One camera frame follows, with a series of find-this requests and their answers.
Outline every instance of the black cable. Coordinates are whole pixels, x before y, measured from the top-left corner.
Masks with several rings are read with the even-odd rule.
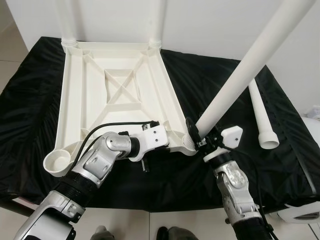
[[[240,150],[237,150],[237,149],[233,149],[233,148],[230,148],[230,147],[227,147],[225,145],[221,145],[220,146],[221,148],[224,148],[224,149],[227,149],[229,150],[230,152],[235,152],[235,153],[239,153],[239,154],[242,154],[242,155],[245,155],[246,157],[248,157],[248,159],[250,159],[252,165],[254,166],[254,172],[255,172],[255,180],[256,180],[256,190],[257,190],[257,194],[258,194],[258,205],[259,205],[259,212],[261,214],[261,217],[262,217],[262,220],[264,222],[264,225],[266,227],[266,229],[268,230],[268,232],[271,234],[271,236],[273,237],[274,240],[279,240],[277,238],[277,236],[275,235],[274,233],[274,229],[273,227],[268,223],[267,219],[266,219],[266,215],[265,215],[265,212],[264,212],[264,208],[263,208],[263,205],[262,205],[262,197],[261,197],[261,187],[260,187],[260,177],[259,177],[259,174],[258,174],[258,168],[257,168],[257,165],[255,163],[255,161],[253,160],[253,158],[246,152],[243,152],[243,151],[240,151]]]
[[[101,137],[102,135],[100,135],[100,136],[98,136],[96,139],[94,139],[91,143],[90,143],[90,145],[86,148],[86,150],[83,152],[83,154],[82,154],[82,156],[84,156],[88,151],[89,151],[89,149],[95,144],[95,142]]]
[[[82,153],[82,150],[84,149],[87,141],[89,140],[89,138],[91,137],[91,135],[97,131],[98,129],[101,129],[103,127],[108,127],[108,126],[120,126],[120,125],[143,125],[143,124],[151,124],[153,123],[154,121],[128,121],[128,122],[111,122],[111,123],[104,123],[104,124],[101,124],[99,126],[96,126],[94,129],[92,129],[88,135],[85,137],[85,139],[83,140],[83,143],[81,144],[80,148],[79,148],[79,151],[73,161],[73,164],[72,166],[70,167],[68,173],[75,167],[75,165],[77,164],[79,158],[80,158],[80,155]]]

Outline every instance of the white plastic part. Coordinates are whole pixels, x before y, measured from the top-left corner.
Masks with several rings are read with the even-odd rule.
[[[284,221],[290,224],[313,224],[319,223],[320,217],[316,219],[296,219],[297,217],[319,213],[320,212],[320,201],[316,201],[313,203],[309,203],[303,206],[295,207],[291,206],[287,209],[281,210],[277,212],[277,215],[282,218]]]
[[[188,156],[183,136],[185,116],[159,49],[148,43],[78,42],[67,47],[55,149],[75,158],[88,133],[98,125],[159,121],[166,129],[171,152]],[[108,126],[106,132],[143,131],[140,125]]]
[[[222,143],[231,149],[235,149],[239,146],[240,143],[240,139],[243,133],[243,129],[239,126],[233,126],[233,127],[229,127],[227,129],[224,129],[221,132],[221,136],[223,137]],[[209,160],[221,155],[221,154],[225,154],[230,152],[229,150],[225,149],[225,148],[221,148],[221,147],[217,147],[217,149],[211,153],[209,153],[208,155],[206,155],[203,160],[204,162],[208,162]]]
[[[310,119],[320,121],[320,106],[314,105],[312,109],[306,113],[306,116]]]
[[[73,18],[68,10],[66,0],[54,0],[54,3],[57,20],[61,31],[61,45],[63,46],[64,52],[66,52],[66,47],[75,47],[77,45],[75,31],[72,26]]]
[[[70,153],[63,149],[50,152],[43,161],[44,169],[55,177],[66,175],[71,165]]]
[[[266,65],[274,52],[307,14],[316,0],[284,0],[262,33],[221,90],[204,111],[196,126],[204,138],[240,94]]]
[[[169,144],[167,131],[163,125],[149,128],[139,134],[132,134],[131,137],[137,138],[140,144],[138,155],[129,157],[132,162],[138,162],[144,157],[145,153]]]
[[[249,91],[253,105],[256,124],[259,129],[259,143],[263,149],[275,149],[279,146],[277,134],[273,131],[264,102],[262,101],[256,80],[249,84]]]
[[[161,48],[167,0],[150,1],[150,39],[151,48]]]

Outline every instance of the tiled floor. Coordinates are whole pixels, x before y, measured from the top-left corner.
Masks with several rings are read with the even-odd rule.
[[[28,54],[15,24],[0,33],[0,93]]]
[[[15,25],[0,35],[0,92],[18,69],[28,51]],[[200,240],[235,240],[230,225],[225,224],[223,209],[148,213],[141,210],[88,208],[74,224],[76,240],[89,240],[99,225],[105,225],[116,240],[155,240],[161,226],[178,226],[194,232]],[[0,208],[0,239],[12,239],[27,218]],[[316,240],[307,224],[287,224],[268,218],[282,240]],[[311,225],[320,235],[318,224]]]

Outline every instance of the white pipe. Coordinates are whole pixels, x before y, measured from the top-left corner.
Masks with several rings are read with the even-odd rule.
[[[161,48],[167,0],[152,0],[150,9],[151,26],[149,46]]]
[[[275,149],[279,146],[277,134],[273,131],[264,102],[262,101],[256,81],[253,79],[249,84],[249,91],[253,105],[256,124],[259,129],[259,143],[263,149]]]
[[[68,11],[66,0],[55,0],[56,15],[61,31],[62,46],[74,46],[77,44],[74,28],[72,27],[72,15]]]
[[[242,61],[204,111],[196,126],[204,138],[266,65],[316,0],[284,0]],[[191,148],[190,136],[184,137]]]

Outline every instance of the black tablecloth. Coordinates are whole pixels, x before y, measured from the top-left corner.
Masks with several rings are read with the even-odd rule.
[[[43,169],[44,157],[55,144],[65,54],[60,39],[41,37],[0,96],[0,199],[23,197],[39,204],[58,182]],[[233,72],[238,60],[161,50],[185,117],[195,122]],[[320,150],[299,114],[265,66],[256,81],[280,145],[264,150],[246,89],[218,126],[243,128],[239,149],[256,162],[263,204],[315,201],[320,193]],[[236,153],[257,197],[250,161]],[[202,156],[153,152],[149,173],[141,163],[117,161],[89,206],[143,209],[150,212],[217,208],[222,205],[213,172]]]

